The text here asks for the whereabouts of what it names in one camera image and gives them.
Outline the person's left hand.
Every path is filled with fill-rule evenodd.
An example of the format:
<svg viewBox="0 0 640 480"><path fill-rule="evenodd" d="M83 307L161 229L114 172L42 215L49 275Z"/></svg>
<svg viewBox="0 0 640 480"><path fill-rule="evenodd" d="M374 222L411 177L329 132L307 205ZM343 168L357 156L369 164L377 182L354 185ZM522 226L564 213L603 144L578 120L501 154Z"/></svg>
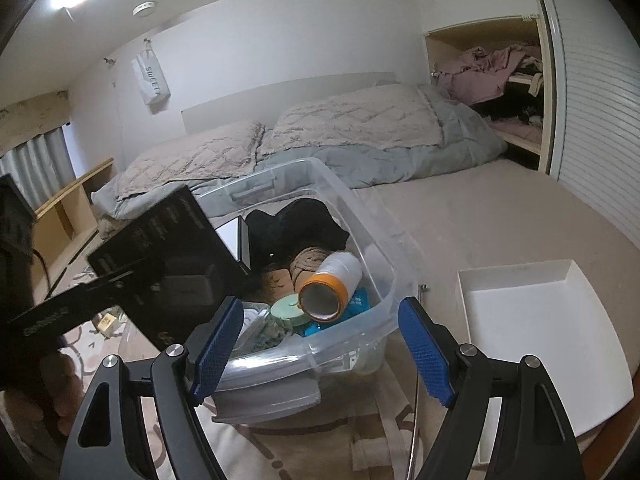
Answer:
<svg viewBox="0 0 640 480"><path fill-rule="evenodd" d="M73 360L56 350L25 362L14 388L4 392L4 403L16 429L48 420L52 437L67 437L83 395Z"/></svg>

